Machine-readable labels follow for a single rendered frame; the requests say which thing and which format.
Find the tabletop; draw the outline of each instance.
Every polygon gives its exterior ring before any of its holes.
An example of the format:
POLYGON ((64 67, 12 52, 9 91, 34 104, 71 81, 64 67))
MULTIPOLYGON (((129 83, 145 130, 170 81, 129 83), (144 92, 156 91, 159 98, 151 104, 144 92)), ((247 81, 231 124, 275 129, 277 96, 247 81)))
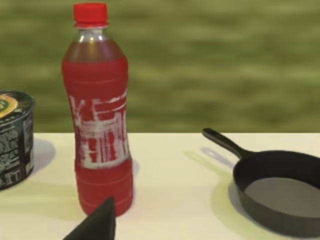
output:
MULTIPOLYGON (((317 133, 229 133, 252 151, 320 156, 317 133)), ((61 240, 86 216, 75 186, 72 133, 34 135, 34 171, 0 192, 1 240, 61 240)), ((237 158, 199 133, 131 133, 135 197, 116 240, 285 240, 243 211, 232 185, 237 158)))

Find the grass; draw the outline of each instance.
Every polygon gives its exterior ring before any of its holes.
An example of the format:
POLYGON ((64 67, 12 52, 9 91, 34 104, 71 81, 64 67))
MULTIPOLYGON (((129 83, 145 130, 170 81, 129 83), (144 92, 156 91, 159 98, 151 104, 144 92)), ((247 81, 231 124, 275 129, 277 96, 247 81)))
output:
MULTIPOLYGON (((35 97, 36 132, 73 130, 60 64, 76 2, 0 0, 1 86, 35 97)), ((106 2, 129 132, 320 132, 316 0, 106 2)))

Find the can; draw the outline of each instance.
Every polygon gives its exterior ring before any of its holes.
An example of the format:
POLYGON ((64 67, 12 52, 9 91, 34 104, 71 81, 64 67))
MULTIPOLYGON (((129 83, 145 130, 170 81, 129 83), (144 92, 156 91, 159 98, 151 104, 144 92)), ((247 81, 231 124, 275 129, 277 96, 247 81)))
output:
POLYGON ((27 93, 0 90, 0 191, 22 182, 34 169, 34 106, 27 93))

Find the red bottle cap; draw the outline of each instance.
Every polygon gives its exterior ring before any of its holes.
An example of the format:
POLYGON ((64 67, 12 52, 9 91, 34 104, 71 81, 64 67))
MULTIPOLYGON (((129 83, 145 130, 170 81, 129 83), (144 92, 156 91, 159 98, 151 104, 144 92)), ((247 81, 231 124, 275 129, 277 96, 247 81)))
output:
POLYGON ((107 5, 102 2, 77 3, 73 5, 75 27, 95 28, 108 26, 107 5))

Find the pan handle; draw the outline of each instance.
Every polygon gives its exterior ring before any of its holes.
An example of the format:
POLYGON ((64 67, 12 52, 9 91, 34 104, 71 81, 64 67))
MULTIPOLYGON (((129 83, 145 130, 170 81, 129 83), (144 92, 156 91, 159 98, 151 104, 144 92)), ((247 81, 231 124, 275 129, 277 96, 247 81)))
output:
POLYGON ((255 154, 255 152, 253 151, 243 149, 226 136, 211 128, 204 128, 202 130, 202 135, 210 141, 218 144, 220 147, 223 147, 224 149, 230 151, 231 153, 236 155, 240 160, 247 158, 252 154, 255 154))

